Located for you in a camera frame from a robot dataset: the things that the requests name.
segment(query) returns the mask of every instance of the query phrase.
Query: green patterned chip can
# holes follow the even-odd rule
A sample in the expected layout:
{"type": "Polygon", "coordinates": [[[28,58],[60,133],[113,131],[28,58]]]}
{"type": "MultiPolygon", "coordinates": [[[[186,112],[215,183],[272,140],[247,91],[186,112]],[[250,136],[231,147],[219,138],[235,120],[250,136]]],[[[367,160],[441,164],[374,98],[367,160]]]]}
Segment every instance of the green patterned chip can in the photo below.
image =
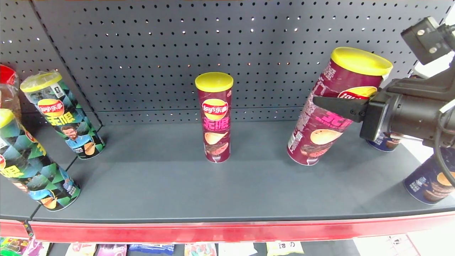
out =
{"type": "Polygon", "coordinates": [[[9,109],[0,109],[0,174],[50,211],[69,206],[81,192],[9,109]]]}
{"type": "Polygon", "coordinates": [[[80,159],[101,153],[105,144],[57,71],[40,72],[20,85],[27,99],[80,159]]]}

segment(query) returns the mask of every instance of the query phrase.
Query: gray shelf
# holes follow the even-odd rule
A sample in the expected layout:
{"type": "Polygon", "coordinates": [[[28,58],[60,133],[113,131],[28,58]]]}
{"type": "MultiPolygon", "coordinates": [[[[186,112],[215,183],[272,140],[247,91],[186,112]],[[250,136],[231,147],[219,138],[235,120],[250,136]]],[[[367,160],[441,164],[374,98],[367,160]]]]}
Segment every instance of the gray shelf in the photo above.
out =
{"type": "MultiPolygon", "coordinates": [[[[62,168],[67,169],[76,158],[76,154],[58,136],[52,126],[43,126],[32,134],[43,145],[48,155],[62,168]]],[[[27,220],[39,206],[7,178],[0,175],[0,219],[27,220]]]]}
{"type": "Polygon", "coordinates": [[[76,160],[69,174],[82,186],[66,210],[39,209],[33,220],[160,223],[331,220],[455,210],[416,201],[402,185],[419,162],[403,146],[382,153],[352,125],[315,166],[286,153],[295,121],[232,124],[232,155],[205,159],[200,124],[101,128],[105,151],[76,160]]]}
{"type": "MultiPolygon", "coordinates": [[[[48,256],[62,256],[65,255],[66,250],[70,244],[53,244],[51,251],[48,256]]],[[[352,240],[339,240],[339,241],[317,241],[317,242],[302,242],[304,255],[306,256],[360,256],[357,248],[355,247],[354,241],[352,240]]],[[[218,255],[218,244],[216,244],[217,255],[218,255]]],[[[265,243],[254,243],[254,248],[258,253],[252,256],[266,256],[267,247],[265,243]]],[[[183,256],[185,245],[175,245],[174,256],[183,256]]],[[[137,251],[128,251],[127,256],[152,256],[161,255],[167,256],[167,254],[148,254],[137,251]]],[[[302,254],[288,254],[289,256],[301,256],[302,254]]]]}

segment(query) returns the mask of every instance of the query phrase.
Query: red lid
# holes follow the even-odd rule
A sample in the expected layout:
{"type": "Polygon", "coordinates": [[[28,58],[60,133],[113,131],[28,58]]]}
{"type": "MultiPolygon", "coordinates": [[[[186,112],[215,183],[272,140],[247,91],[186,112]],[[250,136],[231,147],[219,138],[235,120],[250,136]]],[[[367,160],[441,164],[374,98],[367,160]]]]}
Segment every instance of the red lid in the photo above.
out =
{"type": "Polygon", "coordinates": [[[14,85],[15,73],[12,68],[0,64],[0,83],[14,85]]]}

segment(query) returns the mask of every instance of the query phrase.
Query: product packaging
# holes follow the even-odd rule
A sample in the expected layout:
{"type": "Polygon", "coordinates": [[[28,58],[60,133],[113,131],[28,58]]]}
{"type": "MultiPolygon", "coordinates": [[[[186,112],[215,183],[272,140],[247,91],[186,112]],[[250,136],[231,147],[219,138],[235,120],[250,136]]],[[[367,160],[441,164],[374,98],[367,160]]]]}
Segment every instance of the product packaging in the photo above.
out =
{"type": "Polygon", "coordinates": [[[0,174],[50,211],[69,206],[81,191],[9,109],[0,109],[0,174]]]}
{"type": "Polygon", "coordinates": [[[392,63],[370,52],[336,48],[300,113],[288,141],[289,156],[299,164],[316,164],[352,123],[314,105],[314,96],[368,99],[391,69],[392,63]]]}
{"type": "Polygon", "coordinates": [[[28,244],[28,240],[5,237],[0,243],[0,255],[22,256],[28,244]]]}
{"type": "Polygon", "coordinates": [[[96,256],[126,256],[126,245],[99,245],[96,256]]]}
{"type": "Polygon", "coordinates": [[[19,78],[17,73],[0,64],[0,108],[11,109],[17,120],[21,120],[22,112],[19,101],[19,78]]]}
{"type": "Polygon", "coordinates": [[[46,256],[50,245],[49,242],[38,242],[33,236],[22,256],[46,256]]]}
{"type": "Polygon", "coordinates": [[[130,251],[140,251],[143,253],[168,254],[174,253],[173,244],[134,244],[130,245],[130,251]]]}
{"type": "Polygon", "coordinates": [[[250,256],[258,253],[253,243],[219,243],[219,256],[250,256]]]}
{"type": "Polygon", "coordinates": [[[303,254],[300,242],[267,242],[267,256],[288,255],[290,253],[303,254]]]}
{"type": "Polygon", "coordinates": [[[65,256],[93,256],[96,244],[71,243],[65,256]]]}
{"type": "Polygon", "coordinates": [[[195,84],[201,105],[204,150],[212,163],[222,163],[231,155],[231,98],[234,79],[225,73],[199,75],[195,84]]]}
{"type": "Polygon", "coordinates": [[[381,133],[375,141],[366,140],[373,148],[383,151],[392,152],[400,144],[401,140],[397,138],[391,138],[391,135],[403,136],[400,133],[381,133]]]}
{"type": "Polygon", "coordinates": [[[30,76],[20,89],[80,159],[101,153],[103,140],[57,71],[30,76]]]}
{"type": "MultiPolygon", "coordinates": [[[[455,148],[441,148],[441,154],[452,176],[455,177],[455,148]]],[[[437,204],[455,190],[442,173],[435,155],[405,178],[403,184],[415,199],[428,205],[437,204]]]]}
{"type": "Polygon", "coordinates": [[[214,243],[188,244],[184,256],[217,256],[217,249],[214,243]]]}

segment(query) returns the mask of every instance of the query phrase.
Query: lay's logo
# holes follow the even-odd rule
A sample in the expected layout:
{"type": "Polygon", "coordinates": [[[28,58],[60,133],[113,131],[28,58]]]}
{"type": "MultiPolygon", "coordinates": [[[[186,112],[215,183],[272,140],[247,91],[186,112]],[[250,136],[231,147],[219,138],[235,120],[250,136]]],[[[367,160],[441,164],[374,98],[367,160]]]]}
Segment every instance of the lay's logo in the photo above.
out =
{"type": "Polygon", "coordinates": [[[368,99],[373,93],[377,92],[378,89],[373,86],[362,86],[354,87],[348,90],[342,91],[338,98],[343,99],[368,99]]]}
{"type": "Polygon", "coordinates": [[[213,121],[221,120],[228,109],[228,103],[220,99],[207,99],[202,103],[202,111],[205,116],[213,121]]]}
{"type": "Polygon", "coordinates": [[[56,99],[42,99],[38,101],[38,107],[43,114],[49,117],[59,117],[65,112],[63,102],[56,99]]]}

